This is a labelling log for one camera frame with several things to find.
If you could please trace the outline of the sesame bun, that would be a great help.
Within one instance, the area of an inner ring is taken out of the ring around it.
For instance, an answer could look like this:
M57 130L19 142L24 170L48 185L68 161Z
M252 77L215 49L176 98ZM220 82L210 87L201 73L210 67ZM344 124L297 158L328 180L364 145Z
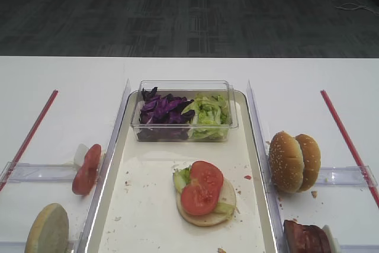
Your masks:
M304 161L300 144L288 133L274 135L269 146L269 166L274 185L283 192L295 193L303 183Z
M304 161L303 182L298 192L307 191L317 181L321 167L321 153L317 142L307 134L299 134L295 137L298 141Z

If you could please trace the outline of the dark meat patties stack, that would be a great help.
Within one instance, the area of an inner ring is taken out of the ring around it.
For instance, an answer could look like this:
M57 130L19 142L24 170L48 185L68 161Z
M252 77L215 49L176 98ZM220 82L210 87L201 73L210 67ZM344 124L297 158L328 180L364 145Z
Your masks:
M332 252L326 233L316 225L284 220L284 233L291 253Z

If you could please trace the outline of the remaining tomato slice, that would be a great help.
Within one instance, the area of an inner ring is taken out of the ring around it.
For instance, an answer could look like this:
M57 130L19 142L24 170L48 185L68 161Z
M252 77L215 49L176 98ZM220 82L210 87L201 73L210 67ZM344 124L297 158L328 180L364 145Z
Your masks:
M76 195L86 196L92 190L101 157L101 145L94 144L86 152L82 166L78 169L72 183L72 191Z

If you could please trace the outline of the clear plastic salad box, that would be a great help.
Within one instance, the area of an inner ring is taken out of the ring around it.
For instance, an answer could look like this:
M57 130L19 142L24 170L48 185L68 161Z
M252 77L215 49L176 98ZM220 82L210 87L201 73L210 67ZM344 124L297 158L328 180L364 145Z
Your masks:
M141 81L131 117L141 142L221 142L238 126L227 81Z

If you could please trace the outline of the white pusher block patty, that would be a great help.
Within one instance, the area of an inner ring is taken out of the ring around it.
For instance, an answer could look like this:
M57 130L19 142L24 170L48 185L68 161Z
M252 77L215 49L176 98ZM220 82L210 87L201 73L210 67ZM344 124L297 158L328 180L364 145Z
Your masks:
M324 225L322 227L322 230L324 231L324 233L326 234L328 238L331 253L342 253L341 246L338 240L333 236L330 227L328 225Z

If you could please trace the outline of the green lettuce pieces in box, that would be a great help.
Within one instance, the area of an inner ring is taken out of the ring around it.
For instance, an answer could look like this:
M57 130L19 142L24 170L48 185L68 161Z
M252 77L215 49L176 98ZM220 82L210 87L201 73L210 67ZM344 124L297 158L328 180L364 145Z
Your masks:
M188 131L192 140L222 141L227 138L228 129L221 127L230 123L229 103L222 95L206 96L198 93L193 102L184 108L182 114L194 111L189 121L196 125L209 125L210 128L196 127Z

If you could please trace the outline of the cream metal tray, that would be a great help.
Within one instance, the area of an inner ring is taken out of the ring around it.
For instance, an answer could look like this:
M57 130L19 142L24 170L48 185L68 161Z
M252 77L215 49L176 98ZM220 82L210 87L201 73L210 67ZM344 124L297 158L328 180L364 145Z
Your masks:
M130 126L136 98L128 98L88 251L274 252L245 95L235 92L239 126L225 142L139 142ZM235 189L228 222L198 227L179 214L172 174L197 160L217 166Z

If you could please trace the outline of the left red tape strip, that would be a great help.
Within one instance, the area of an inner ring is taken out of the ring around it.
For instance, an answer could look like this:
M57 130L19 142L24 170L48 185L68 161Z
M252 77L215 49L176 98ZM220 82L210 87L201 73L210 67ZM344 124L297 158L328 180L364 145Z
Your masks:
M55 98L57 97L57 94L59 93L58 90L54 90L49 99L47 100L47 102L45 103L43 109L41 110L40 114L38 115L37 119L35 120L34 124L32 125L30 131L28 132L28 134L26 135L24 141L22 142L19 150L17 151L17 153L15 154L13 160L9 163L9 165L4 168L3 170L3 173L2 173L2 176L1 176L1 187L0 189L2 190L5 185L7 184L7 181L9 179L9 177L11 176L13 170L15 169L15 167L17 166L18 162L20 161L22 155L24 154L27 146L29 145L29 143L31 142L35 132L37 131L39 125L41 124L41 122L43 121L45 115L47 114L49 108L51 107L51 105L53 104Z

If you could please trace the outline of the red tape strip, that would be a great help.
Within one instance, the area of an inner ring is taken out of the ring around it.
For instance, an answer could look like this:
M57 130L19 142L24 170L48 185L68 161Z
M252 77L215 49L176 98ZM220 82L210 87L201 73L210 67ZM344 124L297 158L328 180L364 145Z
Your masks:
M27 146L29 145L29 143L31 142L35 132L37 131L39 125L41 124L41 122L43 121L45 115L47 114L49 108L51 107L51 105L53 104L55 98L57 97L57 94L59 93L58 90L54 90L49 99L47 100L47 102L45 103L43 109L41 110L40 114L38 115L37 119L35 120L34 124L32 125L30 131L28 132L28 134L26 135L24 141L22 142L19 150L17 151L17 153L15 154L13 160L9 163L9 165L4 168L3 170L3 173L2 173L2 176L1 176L1 187L0 189L2 190L5 185L7 184L7 181L9 179L9 177L11 176L13 170L15 169L15 167L17 166L18 162L20 161L22 155L24 154Z
M341 120L341 118L339 117L338 115L338 112L336 111L335 107L333 106L333 103L332 101L330 100L327 92L325 90L321 90L320 91L352 157L354 158L354 161L356 163L356 165L358 166L358 168L361 170L361 173L362 173L362 176L364 178L364 180L366 181L367 183L367 186L370 190L370 193L375 201L375 203L377 204L378 206L378 190L377 190L377 186L375 185L374 183L374 180L373 180L373 176L371 174L369 174L368 172L368 167L364 165L355 145L353 144L347 130L345 129L345 126L343 125L343 122Z

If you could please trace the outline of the clear acrylic rail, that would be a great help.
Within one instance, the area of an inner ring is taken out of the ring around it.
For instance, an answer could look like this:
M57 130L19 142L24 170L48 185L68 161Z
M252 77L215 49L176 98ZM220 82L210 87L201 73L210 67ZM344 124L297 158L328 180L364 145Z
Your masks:
M91 205L88 210L88 215L87 215L80 239L78 240L76 249L73 252L88 252L90 237L93 234L95 221L96 221L99 209L101 207L101 200L104 195L105 186L106 186L108 174L110 171L111 163L113 160L113 155L114 155L118 135L120 133L121 125L123 122L123 117L124 117L125 109L127 106L127 100L130 94L130 90L131 90L130 81L129 79L127 79L126 85L123 91L120 107L118 109L118 113L117 113L116 120L114 123L113 131L110 137L107 151L105 153L105 158L103 159L102 165L100 167L97 185L95 187Z
M269 168L266 143L261 127L256 98L250 81L247 83L246 97L250 113L250 120L253 128L253 135L258 156L259 171L264 189L264 199L268 212L271 239L275 252L289 252L288 242L284 233L283 220L280 215L280 207L276 189L271 182L271 172Z

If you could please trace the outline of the clear tomato holder rail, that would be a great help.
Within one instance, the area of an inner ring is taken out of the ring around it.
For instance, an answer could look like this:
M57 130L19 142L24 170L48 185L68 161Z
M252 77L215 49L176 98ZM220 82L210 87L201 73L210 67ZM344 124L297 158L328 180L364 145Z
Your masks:
M72 182L77 173L74 164L43 165L8 162L1 172L6 182Z

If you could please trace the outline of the clear sesame bun holder rail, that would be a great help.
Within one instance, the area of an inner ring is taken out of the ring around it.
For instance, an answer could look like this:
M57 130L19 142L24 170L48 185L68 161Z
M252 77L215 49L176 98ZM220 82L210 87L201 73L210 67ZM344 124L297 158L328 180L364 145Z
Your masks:
M376 187L378 185L369 166L320 168L316 186Z

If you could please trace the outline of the bottom bun slice on tray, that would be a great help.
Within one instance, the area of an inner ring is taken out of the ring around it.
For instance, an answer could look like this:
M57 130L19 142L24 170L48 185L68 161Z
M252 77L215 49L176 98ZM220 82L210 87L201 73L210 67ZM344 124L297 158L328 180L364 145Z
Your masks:
M188 223L202 227L215 226L233 217L236 210L235 189L231 182L225 178L216 208L205 215L193 216L186 213L181 204L181 195L178 191L176 192L176 206L180 215Z

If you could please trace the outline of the white pusher block tomato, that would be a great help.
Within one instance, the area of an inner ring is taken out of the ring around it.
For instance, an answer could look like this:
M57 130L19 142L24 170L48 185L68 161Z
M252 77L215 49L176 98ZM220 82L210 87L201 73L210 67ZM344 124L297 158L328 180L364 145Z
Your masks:
M77 168L80 168L83 163L85 162L85 155L89 151L89 148L84 145L80 144L75 152L73 163Z

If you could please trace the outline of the sesame bun top rear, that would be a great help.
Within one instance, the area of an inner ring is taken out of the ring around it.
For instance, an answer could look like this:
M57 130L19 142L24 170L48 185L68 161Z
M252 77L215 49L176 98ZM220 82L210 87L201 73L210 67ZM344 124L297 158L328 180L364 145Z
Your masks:
M307 134L299 134L295 137L298 141L304 161L303 182L298 192L307 191L317 181L321 167L321 153L317 142Z

